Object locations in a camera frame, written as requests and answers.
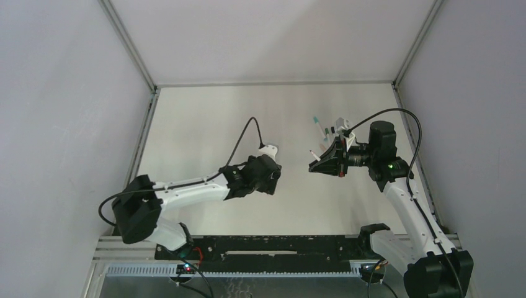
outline aluminum frame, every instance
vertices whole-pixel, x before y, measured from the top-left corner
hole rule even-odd
[[[407,235],[397,235],[403,243],[410,245]],[[461,250],[457,235],[447,235],[453,244]],[[159,277],[177,276],[175,269],[181,261],[164,261],[154,258],[156,244],[151,242],[138,242],[131,245],[122,243],[119,236],[103,236],[99,238],[95,254],[91,261],[84,289],[83,298],[99,298],[106,276],[133,276],[133,277]],[[349,277],[359,278],[359,268],[363,264],[375,264],[378,260],[350,260],[349,271],[345,273],[313,273],[313,274],[244,274],[244,273],[217,273],[203,272],[206,277],[218,278],[318,278],[318,277]]]
[[[115,29],[115,32],[117,33],[119,39],[121,40],[122,45],[126,49],[126,52],[128,52],[131,60],[137,67],[138,71],[141,73],[145,83],[148,85],[149,89],[152,92],[155,92],[155,83],[152,77],[150,76],[143,59],[141,58],[139,51],[135,47],[135,44],[133,43],[133,40],[130,37],[130,34],[128,33],[128,30],[126,30],[124,23],[122,22],[117,11],[115,10],[114,4],[111,0],[99,0],[99,4],[102,7],[102,10],[104,10],[104,12],[106,13],[106,16],[108,17],[109,21],[112,23],[112,26]]]

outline white table surface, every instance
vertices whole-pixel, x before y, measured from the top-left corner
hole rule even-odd
[[[138,174],[178,181],[212,173],[226,163],[244,124],[255,116],[263,142],[279,146],[283,168],[276,193],[195,204],[167,218],[185,223],[193,235],[356,235],[361,226],[380,222],[404,234],[367,168],[349,168],[344,178],[308,172],[309,150],[321,154],[313,116],[328,127],[338,117],[357,123],[391,107],[397,104],[389,84],[162,88]],[[409,163],[412,151],[401,115],[389,112],[377,120],[394,123],[398,155]],[[367,142],[369,125],[355,130],[359,142]],[[255,155],[258,144],[251,124],[233,163]]]

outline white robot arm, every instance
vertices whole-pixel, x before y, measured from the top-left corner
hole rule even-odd
[[[197,179],[164,183],[151,182],[148,175],[136,177],[112,203],[123,242],[151,241],[176,253],[191,249],[193,241],[186,226],[166,219],[164,214],[200,202],[244,197],[254,191],[274,194],[281,175],[281,166],[275,162],[277,151],[276,146],[263,146],[259,156]]]
[[[369,176],[398,213],[412,245],[408,247],[402,243],[387,225],[376,223],[364,226],[360,231],[363,250],[389,261],[404,276],[404,285],[411,298],[464,297],[473,259],[467,251],[456,250],[433,219],[427,204],[419,203],[423,199],[411,169],[396,156],[394,125],[385,121],[373,122],[369,142],[356,142],[356,146],[352,145],[355,136],[348,121],[339,119],[332,131],[338,136],[319,160],[309,164],[309,171],[344,177],[349,166],[368,167]]]

